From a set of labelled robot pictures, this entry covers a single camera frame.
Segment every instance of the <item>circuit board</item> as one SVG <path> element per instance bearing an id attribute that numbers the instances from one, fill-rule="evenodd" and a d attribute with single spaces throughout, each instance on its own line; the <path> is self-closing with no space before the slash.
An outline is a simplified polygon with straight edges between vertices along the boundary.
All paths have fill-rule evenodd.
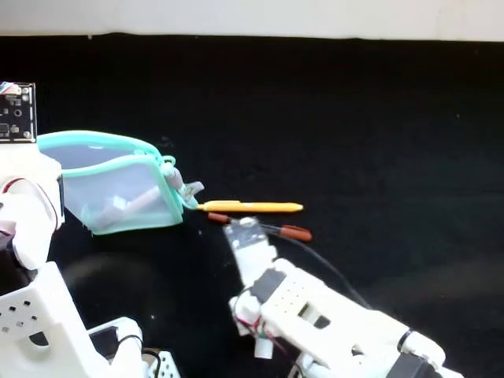
<path id="1" fill-rule="evenodd" d="M 36 143 L 35 85 L 15 85 L 0 94 L 0 143 Z"/>

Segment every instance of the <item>yellow pencil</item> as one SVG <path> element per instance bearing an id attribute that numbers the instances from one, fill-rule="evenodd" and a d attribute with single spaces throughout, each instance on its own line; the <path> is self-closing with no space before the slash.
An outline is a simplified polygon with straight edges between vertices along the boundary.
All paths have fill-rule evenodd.
<path id="1" fill-rule="evenodd" d="M 208 201 L 198 205 L 197 209 L 223 213 L 293 213 L 301 211 L 303 205 L 291 202 Z"/>

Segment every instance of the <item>black cloth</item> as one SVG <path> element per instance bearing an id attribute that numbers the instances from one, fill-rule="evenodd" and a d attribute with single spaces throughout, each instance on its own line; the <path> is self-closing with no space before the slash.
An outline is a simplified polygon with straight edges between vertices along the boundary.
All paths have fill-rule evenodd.
<path id="1" fill-rule="evenodd" d="M 504 375 L 504 46 L 107 35 L 0 39 L 4 80 L 38 85 L 39 132 L 130 135 L 177 157 L 202 201 L 300 202 L 274 224 L 467 377 Z M 254 360 L 227 301 L 219 226 L 91 237 L 70 215 L 57 261 L 87 327 L 136 319 L 187 377 L 285 376 Z M 340 289 L 301 250 L 280 253 Z"/>

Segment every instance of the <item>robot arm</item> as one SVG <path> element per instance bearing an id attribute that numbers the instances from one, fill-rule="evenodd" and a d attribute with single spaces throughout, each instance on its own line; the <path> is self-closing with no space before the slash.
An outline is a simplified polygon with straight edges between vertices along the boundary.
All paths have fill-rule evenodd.
<path id="1" fill-rule="evenodd" d="M 426 336 L 276 258 L 254 219 L 225 232 L 246 287 L 230 308 L 240 334 L 256 337 L 256 357 L 270 358 L 273 338 L 282 337 L 302 352 L 306 377 L 461 378 L 443 367 L 443 349 Z"/>
<path id="2" fill-rule="evenodd" d="M 65 219 L 61 166 L 36 143 L 33 84 L 0 82 L 0 143 L 0 377 L 146 378 L 136 322 L 87 331 L 46 261 Z"/>

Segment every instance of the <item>pencil case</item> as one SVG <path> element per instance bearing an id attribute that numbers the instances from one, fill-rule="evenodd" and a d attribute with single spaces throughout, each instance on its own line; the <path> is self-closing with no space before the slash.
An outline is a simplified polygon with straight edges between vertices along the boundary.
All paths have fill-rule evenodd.
<path id="1" fill-rule="evenodd" d="M 142 140 L 70 131 L 38 144 L 61 163 L 65 207 L 95 235 L 173 226 L 198 205 L 202 184 L 183 183 L 175 158 Z"/>

